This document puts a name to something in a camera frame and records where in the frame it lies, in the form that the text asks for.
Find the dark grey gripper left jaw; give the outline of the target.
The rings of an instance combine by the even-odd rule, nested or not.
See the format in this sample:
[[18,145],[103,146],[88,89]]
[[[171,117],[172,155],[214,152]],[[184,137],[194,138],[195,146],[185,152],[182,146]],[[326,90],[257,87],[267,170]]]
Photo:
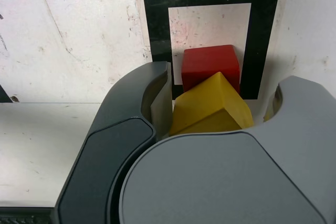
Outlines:
[[157,138],[151,105],[171,80],[166,61],[146,63],[104,98],[57,200],[55,223],[119,223],[121,187]]

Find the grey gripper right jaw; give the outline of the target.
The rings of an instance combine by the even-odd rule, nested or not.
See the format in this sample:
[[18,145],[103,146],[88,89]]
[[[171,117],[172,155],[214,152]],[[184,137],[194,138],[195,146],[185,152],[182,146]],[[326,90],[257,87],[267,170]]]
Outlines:
[[282,80],[268,121],[169,137],[147,149],[120,193],[121,223],[335,223],[335,98]]

